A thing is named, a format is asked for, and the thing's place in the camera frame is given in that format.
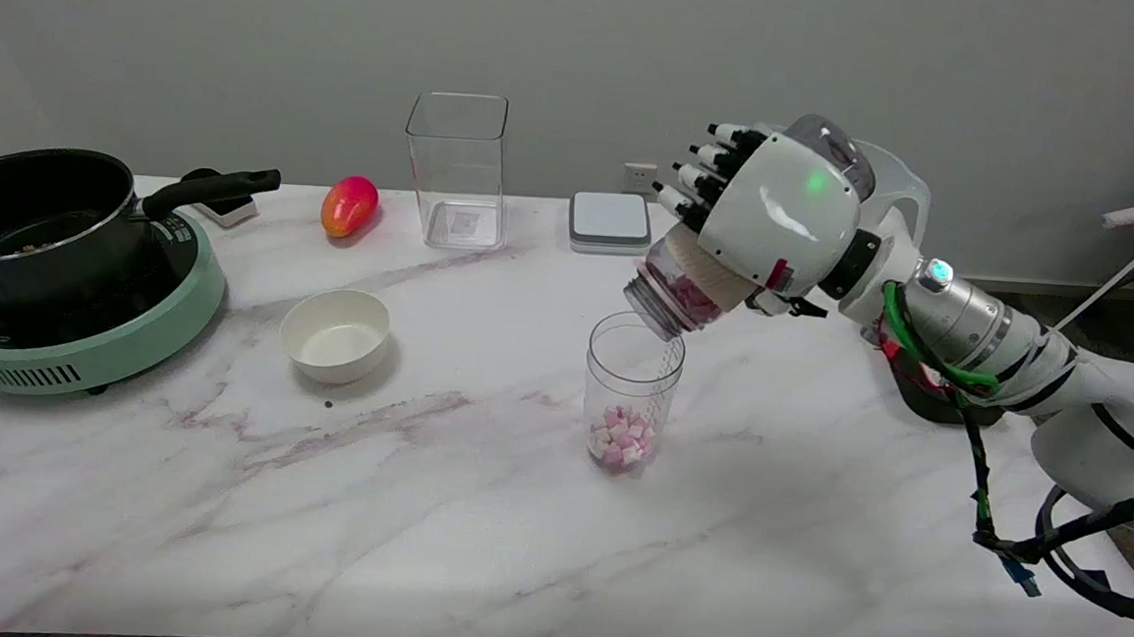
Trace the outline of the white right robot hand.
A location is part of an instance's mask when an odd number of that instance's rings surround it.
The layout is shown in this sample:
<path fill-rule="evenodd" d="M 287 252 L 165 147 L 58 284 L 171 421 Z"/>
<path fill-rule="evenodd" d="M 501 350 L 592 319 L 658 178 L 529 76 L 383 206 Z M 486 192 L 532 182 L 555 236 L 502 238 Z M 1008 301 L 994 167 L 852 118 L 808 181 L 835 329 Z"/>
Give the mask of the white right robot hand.
<path fill-rule="evenodd" d="M 809 301 L 856 238 L 875 190 L 868 158 L 838 124 L 804 114 L 772 128 L 713 124 L 672 185 L 655 182 L 675 226 L 626 286 L 632 308 L 675 330 L 706 326 L 735 307 L 769 317 L 826 318 Z"/>

